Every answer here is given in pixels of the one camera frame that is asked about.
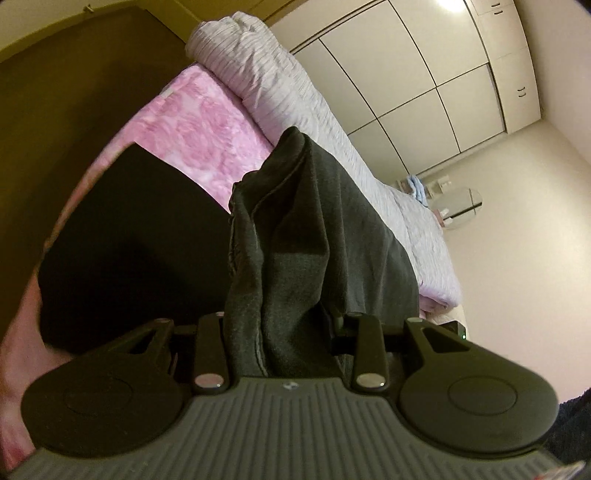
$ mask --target blue towel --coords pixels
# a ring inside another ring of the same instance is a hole
[[[425,187],[421,183],[421,180],[419,180],[416,175],[409,175],[407,177],[407,182],[413,191],[411,193],[411,197],[421,203],[424,207],[429,208],[429,204],[427,203],[427,195],[425,194]]]

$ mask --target small logo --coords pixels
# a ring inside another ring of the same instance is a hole
[[[285,388],[286,390],[295,390],[296,388],[298,388],[300,385],[297,384],[296,382],[285,382],[283,384],[283,388]]]

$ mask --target dark blue fabric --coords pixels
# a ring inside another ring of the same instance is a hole
[[[566,464],[591,459],[591,388],[560,406],[544,447]]]

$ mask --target white wardrobe door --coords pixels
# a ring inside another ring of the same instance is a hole
[[[491,60],[527,47],[527,39],[514,4],[495,8],[481,15],[480,22],[482,37]]]
[[[320,40],[300,50],[295,57],[345,132],[350,133],[375,118],[355,85]]]
[[[488,62],[463,0],[391,0],[437,85]]]
[[[540,98],[529,49],[523,48],[492,62],[507,133],[538,121]]]
[[[464,151],[504,130],[488,65],[437,87]]]
[[[378,116],[434,87],[413,39],[387,1],[321,40]]]
[[[460,153],[436,90],[397,108],[380,121],[410,173],[420,173]]]
[[[408,175],[377,120],[350,134],[349,139],[379,181],[393,184]]]

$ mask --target black lever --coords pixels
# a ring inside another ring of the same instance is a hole
[[[223,393],[230,384],[228,363],[220,325],[223,313],[212,313],[199,319],[195,337],[193,391],[198,394]]]

